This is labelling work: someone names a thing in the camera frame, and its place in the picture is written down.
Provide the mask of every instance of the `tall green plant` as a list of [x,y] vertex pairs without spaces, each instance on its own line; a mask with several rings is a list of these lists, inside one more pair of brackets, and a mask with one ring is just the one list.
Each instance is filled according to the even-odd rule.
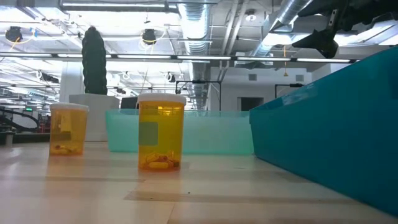
[[85,93],[106,95],[106,51],[104,40],[95,27],[86,31],[81,54]]

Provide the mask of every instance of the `white column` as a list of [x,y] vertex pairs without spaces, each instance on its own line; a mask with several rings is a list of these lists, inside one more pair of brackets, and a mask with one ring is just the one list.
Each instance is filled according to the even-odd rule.
[[60,102],[68,103],[69,95],[84,93],[83,65],[81,62],[63,62]]

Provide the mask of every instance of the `doorway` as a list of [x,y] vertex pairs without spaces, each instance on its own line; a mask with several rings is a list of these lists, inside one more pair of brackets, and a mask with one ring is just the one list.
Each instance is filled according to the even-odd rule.
[[238,110],[240,111],[249,111],[263,104],[263,97],[238,97]]

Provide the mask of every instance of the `ceiling light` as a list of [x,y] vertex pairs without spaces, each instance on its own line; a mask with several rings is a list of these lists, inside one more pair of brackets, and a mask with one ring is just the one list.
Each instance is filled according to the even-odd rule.
[[240,61],[258,61],[258,62],[289,62],[290,58],[277,58],[277,57],[238,57]]
[[249,22],[255,21],[255,20],[257,19],[257,16],[254,15],[255,12],[256,12],[255,9],[248,9],[248,10],[246,10],[246,13],[245,13],[245,15],[246,15],[246,21],[249,21]]
[[36,78],[42,78],[43,77],[43,73],[41,70],[36,71]]
[[298,62],[349,63],[348,59],[298,58]]
[[231,57],[223,56],[177,56],[178,59],[182,60],[231,60]]
[[51,57],[51,54],[0,53],[0,57]]
[[17,106],[17,105],[3,105],[6,108],[25,108],[25,106]]
[[134,4],[134,3],[63,3],[62,6],[78,6],[78,7],[164,7],[163,4]]
[[73,58],[81,58],[81,54],[58,54],[58,57],[73,57]]
[[129,80],[130,79],[130,75],[128,72],[123,73],[123,79],[124,80]]
[[136,58],[136,59],[170,59],[167,55],[118,55],[118,58]]

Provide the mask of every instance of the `table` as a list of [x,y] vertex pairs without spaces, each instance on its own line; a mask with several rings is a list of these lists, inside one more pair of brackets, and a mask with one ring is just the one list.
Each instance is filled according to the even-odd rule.
[[138,172],[137,154],[86,144],[0,148],[0,223],[398,223],[254,156],[187,155],[182,170]]

